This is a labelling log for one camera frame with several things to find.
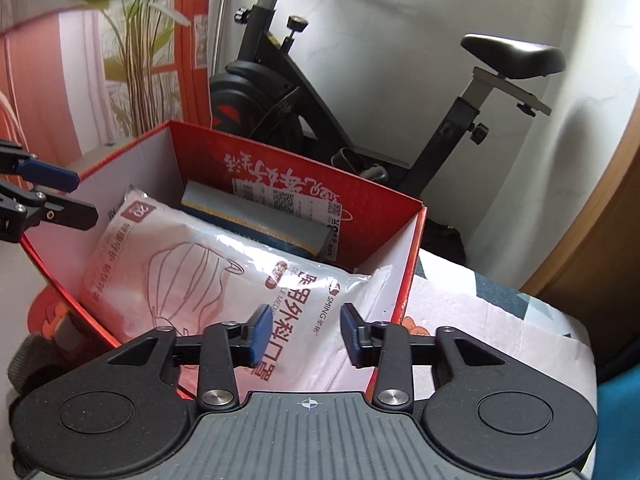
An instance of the bike seat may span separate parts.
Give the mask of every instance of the bike seat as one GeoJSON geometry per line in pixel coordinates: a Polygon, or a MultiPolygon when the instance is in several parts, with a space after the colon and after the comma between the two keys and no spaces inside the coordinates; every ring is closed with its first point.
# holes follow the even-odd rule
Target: bike seat
{"type": "Polygon", "coordinates": [[[554,46],[481,34],[467,34],[460,45],[507,79],[546,76],[566,66],[564,54],[554,46]]]}

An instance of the crosshair marking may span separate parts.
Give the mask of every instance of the crosshair marking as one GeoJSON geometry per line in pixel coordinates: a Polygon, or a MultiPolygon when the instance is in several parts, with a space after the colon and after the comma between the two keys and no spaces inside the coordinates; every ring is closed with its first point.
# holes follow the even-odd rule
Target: crosshair marking
{"type": "Polygon", "coordinates": [[[310,410],[311,408],[316,407],[318,404],[322,404],[322,402],[318,402],[317,400],[309,397],[308,399],[299,402],[299,404],[302,404],[306,409],[310,410]]]}

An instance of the red label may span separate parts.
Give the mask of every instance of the red label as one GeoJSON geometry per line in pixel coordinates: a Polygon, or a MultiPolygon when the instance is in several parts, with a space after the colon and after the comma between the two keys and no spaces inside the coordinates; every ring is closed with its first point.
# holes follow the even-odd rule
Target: red label
{"type": "Polygon", "coordinates": [[[133,204],[127,207],[120,216],[124,216],[127,220],[131,220],[136,224],[142,222],[146,216],[151,213],[156,206],[148,204],[146,202],[140,202],[140,200],[136,200],[133,204]]]}
{"type": "Polygon", "coordinates": [[[276,288],[285,270],[287,270],[287,263],[283,261],[278,262],[264,282],[264,286],[267,288],[276,288]]]}

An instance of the wooden door frame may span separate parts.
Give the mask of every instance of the wooden door frame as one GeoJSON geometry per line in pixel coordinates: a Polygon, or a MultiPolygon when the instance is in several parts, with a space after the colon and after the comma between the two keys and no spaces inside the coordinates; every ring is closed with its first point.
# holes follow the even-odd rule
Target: wooden door frame
{"type": "Polygon", "coordinates": [[[524,284],[523,292],[539,297],[544,296],[554,286],[580,256],[596,233],[598,226],[611,212],[625,190],[632,169],[638,164],[640,164],[640,95],[602,177],[564,236],[524,284]]]}

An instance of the stationary exercise bike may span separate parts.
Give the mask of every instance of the stationary exercise bike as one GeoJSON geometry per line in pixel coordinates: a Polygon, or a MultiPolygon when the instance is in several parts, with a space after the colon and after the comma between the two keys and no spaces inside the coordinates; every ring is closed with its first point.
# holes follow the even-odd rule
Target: stationary exercise bike
{"type": "Polygon", "coordinates": [[[308,25],[290,16],[291,31],[282,44],[269,32],[277,0],[258,0],[251,9],[236,13],[246,25],[238,60],[209,81],[212,126],[224,132],[277,146],[313,160],[419,197],[467,132],[476,144],[489,129],[475,123],[480,107],[496,88],[514,98],[518,108],[535,117],[536,110],[550,115],[551,108],[535,95],[507,79],[529,79],[562,72],[564,55],[552,46],[468,34],[461,46],[494,69],[479,67],[464,93],[456,98],[416,162],[405,166],[382,156],[359,153],[327,105],[289,57],[294,34],[308,25]],[[300,118],[315,138],[303,133],[300,118]]]}

